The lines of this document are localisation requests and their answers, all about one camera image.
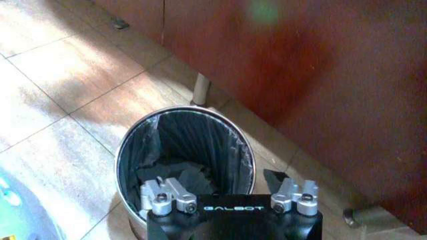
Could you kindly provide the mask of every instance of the tiled floor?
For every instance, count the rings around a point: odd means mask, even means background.
[[[114,153],[150,112],[186,105],[197,71],[133,28],[118,31],[89,0],[0,1],[0,168],[34,191],[67,239],[134,240]],[[263,169],[318,181],[323,239],[417,239],[408,229],[365,236],[342,210],[365,198],[221,89],[209,105],[245,131]]]

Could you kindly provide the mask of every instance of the brown cabinet door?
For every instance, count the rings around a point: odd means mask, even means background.
[[[426,1],[166,0],[165,45],[426,234]]]
[[[107,11],[159,44],[163,32],[163,0],[95,0]]]

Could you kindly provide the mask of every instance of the black trash bag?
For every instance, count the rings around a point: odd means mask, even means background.
[[[263,174],[265,174],[269,190],[271,193],[275,194],[277,192],[279,192],[283,180],[289,178],[289,175],[285,172],[274,171],[270,169],[265,169]]]
[[[141,185],[158,176],[177,178],[195,195],[253,193],[253,150],[225,117],[179,107],[154,113],[134,126],[118,153],[118,182],[137,213]]]

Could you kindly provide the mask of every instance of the trash can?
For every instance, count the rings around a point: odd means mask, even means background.
[[[219,113],[177,106],[147,115],[125,135],[115,159],[119,194],[138,239],[147,239],[139,216],[146,180],[177,178],[195,195],[251,194],[255,170],[249,140]]]

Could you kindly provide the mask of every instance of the blue object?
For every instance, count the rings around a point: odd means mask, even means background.
[[[0,170],[0,239],[62,240],[41,201],[29,188]]]

